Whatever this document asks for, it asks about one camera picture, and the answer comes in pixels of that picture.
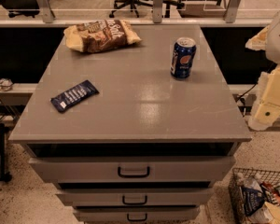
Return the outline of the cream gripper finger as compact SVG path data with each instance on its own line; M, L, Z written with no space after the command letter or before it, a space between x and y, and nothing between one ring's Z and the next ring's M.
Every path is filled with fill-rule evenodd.
M268 26L264 27L245 43L245 47L252 50L265 50L268 30Z
M280 105L270 103L253 104L248 126L255 131L264 131L271 127L280 116Z

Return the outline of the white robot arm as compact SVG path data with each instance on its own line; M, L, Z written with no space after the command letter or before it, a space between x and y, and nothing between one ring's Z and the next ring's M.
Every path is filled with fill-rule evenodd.
M277 64L271 73L262 72L258 80L257 100L252 105L248 126L264 131L280 117L280 10L272 22L250 38L245 46L264 50L266 58Z

